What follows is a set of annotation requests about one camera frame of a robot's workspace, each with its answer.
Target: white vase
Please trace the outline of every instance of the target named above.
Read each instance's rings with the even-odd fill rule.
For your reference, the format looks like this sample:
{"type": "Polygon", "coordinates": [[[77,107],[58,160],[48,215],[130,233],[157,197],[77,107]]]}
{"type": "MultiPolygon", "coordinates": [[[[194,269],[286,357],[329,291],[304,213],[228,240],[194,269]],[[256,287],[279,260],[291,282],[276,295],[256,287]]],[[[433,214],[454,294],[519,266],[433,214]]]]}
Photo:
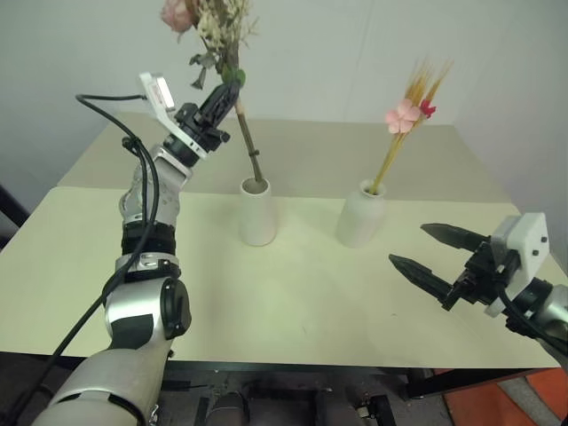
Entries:
{"type": "Polygon", "coordinates": [[[379,185],[378,194],[372,195],[367,192],[372,184],[371,180],[361,182],[343,205],[335,236],[347,247],[357,248],[368,243],[384,217],[386,190],[384,185],[379,185]]]}
{"type": "Polygon", "coordinates": [[[239,235],[251,246],[264,246],[276,236],[276,208],[270,182],[258,188],[253,177],[241,183],[239,235]]]}

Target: table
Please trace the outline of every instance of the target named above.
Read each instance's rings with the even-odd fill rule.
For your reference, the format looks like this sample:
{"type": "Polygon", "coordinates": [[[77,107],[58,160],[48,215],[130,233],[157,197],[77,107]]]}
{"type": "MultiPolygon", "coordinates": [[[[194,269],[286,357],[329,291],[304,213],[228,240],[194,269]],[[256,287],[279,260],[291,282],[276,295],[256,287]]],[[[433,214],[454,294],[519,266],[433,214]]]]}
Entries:
{"type": "MultiPolygon", "coordinates": [[[[101,147],[119,136],[110,138],[109,132],[114,131],[105,132],[0,255],[1,351],[51,352],[113,271],[120,255],[121,218],[116,205],[123,189],[112,186],[117,185],[118,175],[128,182],[132,170],[117,158],[132,162],[129,166],[134,159],[117,148],[118,155],[109,155],[103,169],[95,167],[90,156],[104,160],[101,147]],[[112,170],[119,170],[114,177],[112,170]],[[73,179],[82,187],[65,186],[73,179]],[[91,187],[99,179],[104,181],[103,188],[91,187]]],[[[451,162],[443,155],[447,150],[438,148],[431,154],[448,171],[451,162]]],[[[450,152],[467,157],[459,144],[450,152]]],[[[417,163],[413,158],[401,158],[401,168],[417,163]]],[[[423,183],[428,184],[427,178],[411,178],[426,192],[422,198],[451,200],[462,194],[475,202],[400,200],[412,186],[408,178],[399,185],[393,181],[391,192],[398,199],[389,199],[385,223],[361,249],[345,248],[333,236],[343,205],[339,193],[334,198],[297,195],[316,191],[321,185],[317,178],[306,180],[305,185],[299,185],[296,177],[290,179],[288,190],[282,192],[296,196],[277,197],[279,233],[263,248],[239,241],[237,196],[182,193],[177,255],[193,324],[174,342],[175,359],[317,366],[555,367],[556,362],[536,342],[509,332],[504,318],[490,319],[482,306],[465,302],[445,312],[388,261],[390,253],[411,257],[453,281],[468,253],[437,243],[419,226],[446,222],[491,233],[505,216],[517,214],[512,204],[500,202],[502,193],[491,190],[491,180],[483,177],[475,159],[450,172],[452,178],[446,180],[451,182],[445,183],[441,196],[423,183]],[[463,184],[453,179],[463,176],[460,171],[464,170],[477,170],[479,176],[463,184]],[[483,201],[484,194],[489,194],[488,200],[483,201]]],[[[198,176],[188,187],[195,189],[195,182],[198,190],[210,188],[198,176]]],[[[226,182],[234,183],[234,179],[219,176],[209,185],[229,192],[226,182]]],[[[285,177],[276,174],[278,179],[284,182],[285,177]]],[[[552,258],[539,277],[565,282],[552,258]]],[[[109,339],[102,324],[102,312],[98,312],[66,355],[85,357],[106,347],[109,339]]]]}

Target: pink flower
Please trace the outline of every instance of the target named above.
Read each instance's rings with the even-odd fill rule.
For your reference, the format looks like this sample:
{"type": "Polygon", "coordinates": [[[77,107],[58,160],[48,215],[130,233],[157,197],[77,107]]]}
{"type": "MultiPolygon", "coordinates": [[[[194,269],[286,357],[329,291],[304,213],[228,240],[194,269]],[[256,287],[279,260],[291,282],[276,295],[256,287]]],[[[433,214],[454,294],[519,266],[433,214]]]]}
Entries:
{"type": "Polygon", "coordinates": [[[195,22],[195,17],[187,10],[185,0],[166,0],[161,17],[180,36],[195,22]]]}
{"type": "Polygon", "coordinates": [[[412,100],[402,99],[396,110],[390,110],[384,117],[389,124],[390,133],[408,133],[414,122],[420,118],[420,108],[412,105],[412,100]]]}

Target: floor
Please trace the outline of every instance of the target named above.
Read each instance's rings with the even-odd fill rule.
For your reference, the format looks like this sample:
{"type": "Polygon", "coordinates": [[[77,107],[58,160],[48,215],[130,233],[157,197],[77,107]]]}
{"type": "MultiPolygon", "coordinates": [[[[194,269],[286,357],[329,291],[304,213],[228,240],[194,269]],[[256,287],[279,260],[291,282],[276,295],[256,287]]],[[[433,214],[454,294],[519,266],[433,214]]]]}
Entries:
{"type": "MultiPolygon", "coordinates": [[[[0,412],[26,388],[41,368],[41,361],[25,355],[0,352],[0,412]]],[[[55,368],[45,381],[55,391],[69,372],[55,368]]],[[[405,401],[398,390],[405,382],[404,376],[386,375],[384,371],[368,369],[342,370],[325,373],[284,372],[226,372],[169,370],[164,376],[166,387],[173,382],[191,382],[191,387],[163,390],[160,396],[161,426],[193,426],[198,407],[209,400],[209,408],[220,395],[229,391],[247,393],[251,389],[286,389],[292,391],[320,391],[326,395],[348,400],[362,400],[373,395],[386,394],[398,426],[452,426],[446,403],[441,397],[405,401]]],[[[45,407],[44,395],[35,397],[29,409],[20,419],[20,426],[31,424],[45,407]]],[[[249,400],[251,426],[304,426],[312,423],[309,405],[303,400],[273,400],[253,398],[249,400]]]]}

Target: white wall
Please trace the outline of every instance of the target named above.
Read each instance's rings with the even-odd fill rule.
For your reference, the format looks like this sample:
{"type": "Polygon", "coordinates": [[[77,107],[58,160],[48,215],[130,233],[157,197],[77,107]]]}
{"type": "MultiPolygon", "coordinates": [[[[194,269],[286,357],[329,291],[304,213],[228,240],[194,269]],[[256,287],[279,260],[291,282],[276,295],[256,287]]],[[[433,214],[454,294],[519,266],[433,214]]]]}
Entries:
{"type": "MultiPolygon", "coordinates": [[[[561,232],[562,185],[555,185],[560,207],[542,200],[541,189],[529,188],[565,177],[565,164],[551,171],[546,160],[559,158],[554,149],[565,151],[551,142],[560,140],[552,135],[562,129],[557,91],[568,75],[554,66],[560,61],[556,51],[564,49],[566,58],[563,3],[254,0],[260,36],[242,52],[245,105],[251,117],[381,121],[399,100],[416,59],[454,59],[432,122],[455,122],[518,205],[546,207],[554,232],[561,232]],[[547,73],[539,73],[540,64],[547,64],[547,73]],[[527,117],[533,99],[537,118],[527,117]],[[547,105],[555,112],[543,113],[547,105]],[[507,117],[490,120],[498,114],[507,117]],[[495,132],[489,131],[493,126],[495,132]],[[541,166],[532,170],[527,164],[535,145],[524,141],[537,139],[546,148],[539,151],[541,166]],[[505,162],[511,153],[517,159],[505,162]],[[540,173],[544,165],[547,172],[540,173]],[[517,183],[523,178],[531,185],[517,183]]],[[[75,102],[77,92],[129,94],[138,90],[138,72],[150,70],[166,75],[178,103],[201,102],[217,83],[213,77],[205,92],[191,89],[198,70],[187,61],[200,43],[194,34],[176,43],[159,20],[161,7],[161,0],[0,2],[0,182],[25,207],[32,209],[56,185],[106,125],[75,102]]],[[[141,110],[136,104],[109,106],[117,107],[141,110]]]]}
{"type": "Polygon", "coordinates": [[[568,3],[519,3],[455,126],[522,211],[547,214],[568,269],[568,3]]]}

